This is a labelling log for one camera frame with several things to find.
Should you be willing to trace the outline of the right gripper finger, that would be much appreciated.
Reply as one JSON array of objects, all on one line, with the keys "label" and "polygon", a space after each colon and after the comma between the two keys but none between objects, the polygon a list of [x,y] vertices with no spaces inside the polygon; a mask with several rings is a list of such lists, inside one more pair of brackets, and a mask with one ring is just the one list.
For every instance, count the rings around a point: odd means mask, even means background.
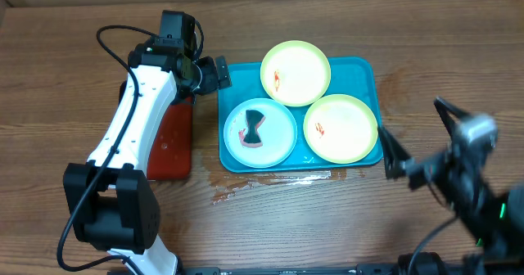
[{"label": "right gripper finger", "polygon": [[397,139],[384,126],[377,128],[382,145],[385,173],[387,179],[406,176],[406,166],[412,161],[412,156],[400,145]]},{"label": "right gripper finger", "polygon": [[437,97],[433,104],[438,115],[440,116],[442,123],[445,126],[446,131],[450,136],[454,134],[454,130],[457,127],[457,123],[455,122],[454,118],[462,121],[463,119],[467,119],[471,116],[470,113],[458,108],[441,97]]}]

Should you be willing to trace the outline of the yellow-green plate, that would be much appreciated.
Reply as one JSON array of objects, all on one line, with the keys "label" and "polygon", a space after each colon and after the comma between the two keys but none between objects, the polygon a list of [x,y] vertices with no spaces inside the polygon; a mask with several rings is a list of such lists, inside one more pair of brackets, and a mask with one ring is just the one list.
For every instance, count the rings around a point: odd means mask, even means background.
[{"label": "yellow-green plate", "polygon": [[307,106],[324,95],[331,82],[331,66],[312,43],[282,42],[271,48],[260,67],[263,89],[284,106]]},{"label": "yellow-green plate", "polygon": [[372,110],[345,94],[328,95],[312,104],[304,117],[303,132],[317,156],[339,165],[362,160],[378,139]]}]

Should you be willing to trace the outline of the pink and black sponge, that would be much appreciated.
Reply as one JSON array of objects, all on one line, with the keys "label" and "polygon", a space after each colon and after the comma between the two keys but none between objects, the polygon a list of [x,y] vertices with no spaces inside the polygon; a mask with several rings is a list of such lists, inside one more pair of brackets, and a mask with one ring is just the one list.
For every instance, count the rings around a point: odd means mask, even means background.
[{"label": "pink and black sponge", "polygon": [[243,147],[258,148],[263,146],[258,128],[264,121],[265,116],[260,111],[246,111],[246,128],[238,133],[240,143]]}]

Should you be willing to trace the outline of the light blue plate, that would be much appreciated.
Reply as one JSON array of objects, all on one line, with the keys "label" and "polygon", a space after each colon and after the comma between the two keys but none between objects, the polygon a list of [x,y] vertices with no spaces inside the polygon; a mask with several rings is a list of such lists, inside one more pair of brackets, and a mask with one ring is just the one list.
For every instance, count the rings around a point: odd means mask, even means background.
[{"label": "light blue plate", "polygon": [[[258,128],[263,146],[243,147],[238,133],[246,128],[246,111],[258,110],[265,121]],[[268,98],[254,98],[236,106],[225,120],[223,143],[234,160],[248,168],[266,169],[282,163],[293,151],[298,128],[291,112]]]}]

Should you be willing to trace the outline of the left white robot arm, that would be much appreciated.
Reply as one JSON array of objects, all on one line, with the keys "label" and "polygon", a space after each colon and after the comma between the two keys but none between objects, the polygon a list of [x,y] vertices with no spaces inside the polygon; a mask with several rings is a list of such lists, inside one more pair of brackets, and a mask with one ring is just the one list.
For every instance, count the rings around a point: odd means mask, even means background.
[{"label": "left white robot arm", "polygon": [[202,56],[205,36],[193,16],[164,10],[159,32],[147,37],[120,62],[128,77],[103,139],[85,163],[70,163],[63,174],[70,217],[56,261],[68,272],[112,260],[129,274],[184,272],[159,236],[160,206],[147,181],[149,156],[170,106],[232,83],[224,57]]}]

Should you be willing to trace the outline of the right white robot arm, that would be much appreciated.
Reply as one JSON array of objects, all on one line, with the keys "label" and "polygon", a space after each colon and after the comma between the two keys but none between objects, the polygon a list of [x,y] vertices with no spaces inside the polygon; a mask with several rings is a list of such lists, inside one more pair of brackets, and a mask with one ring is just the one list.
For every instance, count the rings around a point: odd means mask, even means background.
[{"label": "right white robot arm", "polygon": [[[448,146],[417,162],[383,126],[378,127],[386,177],[407,178],[413,191],[427,187],[453,217],[432,230],[413,253],[401,255],[393,274],[521,274],[523,186],[495,194],[482,171],[496,148],[499,130],[488,114],[471,114],[438,97],[434,106],[450,136]],[[483,251],[452,266],[424,247],[461,221]]]}]

